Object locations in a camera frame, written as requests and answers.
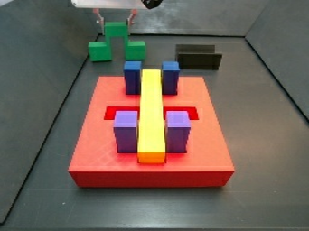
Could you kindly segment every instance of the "block structure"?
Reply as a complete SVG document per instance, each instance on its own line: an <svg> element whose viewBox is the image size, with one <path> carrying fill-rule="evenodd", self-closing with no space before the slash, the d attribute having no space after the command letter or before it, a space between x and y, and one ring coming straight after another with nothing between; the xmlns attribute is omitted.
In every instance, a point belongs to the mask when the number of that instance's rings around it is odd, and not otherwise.
<svg viewBox="0 0 309 231"><path fill-rule="evenodd" d="M137 152L137 112L119 111L113 121L117 153Z"/></svg>
<svg viewBox="0 0 309 231"><path fill-rule="evenodd" d="M156 69L141 71L137 158L139 163L165 162L161 83Z"/></svg>
<svg viewBox="0 0 309 231"><path fill-rule="evenodd" d="M141 62L125 61L123 72L124 72L124 81L125 81L125 94L140 95Z"/></svg>
<svg viewBox="0 0 309 231"><path fill-rule="evenodd" d="M111 39L121 37L124 42L125 60L144 60L145 44L139 41L129 41L129 29L124 22L109 22L104 24L104 42L89 42L89 57L91 61L111 61Z"/></svg>
<svg viewBox="0 0 309 231"><path fill-rule="evenodd" d="M179 64L175 61L164 61L161 64L161 94L176 95L179 84Z"/></svg>
<svg viewBox="0 0 309 231"><path fill-rule="evenodd" d="M191 130L187 112L167 112L165 142L167 153L186 153L187 141Z"/></svg>
<svg viewBox="0 0 309 231"><path fill-rule="evenodd" d="M220 187L234 172L203 77L180 77L179 93L163 97L164 107L194 106L186 154L168 154L164 164L140 164L136 154L117 154L113 121L104 120L109 106L136 107L123 77L100 77L92 94L68 172L79 187L152 188Z"/></svg>

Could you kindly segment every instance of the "red block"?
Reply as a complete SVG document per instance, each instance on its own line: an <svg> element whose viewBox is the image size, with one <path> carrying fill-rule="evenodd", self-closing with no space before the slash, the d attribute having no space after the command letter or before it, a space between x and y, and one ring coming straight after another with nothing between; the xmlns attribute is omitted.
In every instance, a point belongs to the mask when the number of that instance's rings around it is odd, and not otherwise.
<svg viewBox="0 0 309 231"><path fill-rule="evenodd" d="M179 94L164 107L196 108L187 153L167 154L165 164L139 164L137 154L117 153L108 107L139 108L127 96L123 77L100 77L92 94L68 172L80 187L219 187L234 172L228 149L202 77L179 78Z"/></svg>

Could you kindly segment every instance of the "yellow block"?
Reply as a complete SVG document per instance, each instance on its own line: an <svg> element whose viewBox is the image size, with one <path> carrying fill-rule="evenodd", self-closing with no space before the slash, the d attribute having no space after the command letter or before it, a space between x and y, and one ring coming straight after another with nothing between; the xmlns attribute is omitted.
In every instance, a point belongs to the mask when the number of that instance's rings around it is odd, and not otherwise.
<svg viewBox="0 0 309 231"><path fill-rule="evenodd" d="M165 162L161 81L159 69L141 71L139 163Z"/></svg>

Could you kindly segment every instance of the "gray table surface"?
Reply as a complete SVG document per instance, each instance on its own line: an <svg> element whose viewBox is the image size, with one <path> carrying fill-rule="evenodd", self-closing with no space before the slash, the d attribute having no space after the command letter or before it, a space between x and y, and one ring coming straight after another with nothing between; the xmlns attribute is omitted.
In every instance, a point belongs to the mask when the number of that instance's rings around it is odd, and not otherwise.
<svg viewBox="0 0 309 231"><path fill-rule="evenodd" d="M68 176L95 82L120 76L123 46L113 61L87 61L56 119L6 228L309 228L309 129L285 91L240 38L136 36L145 40L143 66L173 60L175 44L214 44L218 71L203 76L235 174L218 189L79 189Z"/></svg>

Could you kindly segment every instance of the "metal panel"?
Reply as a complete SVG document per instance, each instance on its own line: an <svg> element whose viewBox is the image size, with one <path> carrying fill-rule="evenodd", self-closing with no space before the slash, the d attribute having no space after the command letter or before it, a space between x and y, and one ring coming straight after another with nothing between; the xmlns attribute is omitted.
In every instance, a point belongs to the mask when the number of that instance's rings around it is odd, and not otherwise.
<svg viewBox="0 0 309 231"><path fill-rule="evenodd" d="M268 0L163 0L153 10L140 10L131 33L244 36ZM107 22L125 21L128 10L103 9Z"/></svg>
<svg viewBox="0 0 309 231"><path fill-rule="evenodd" d="M274 0L246 39L309 119L309 1Z"/></svg>
<svg viewBox="0 0 309 231"><path fill-rule="evenodd" d="M0 8L0 223L87 57L96 31L62 0Z"/></svg>

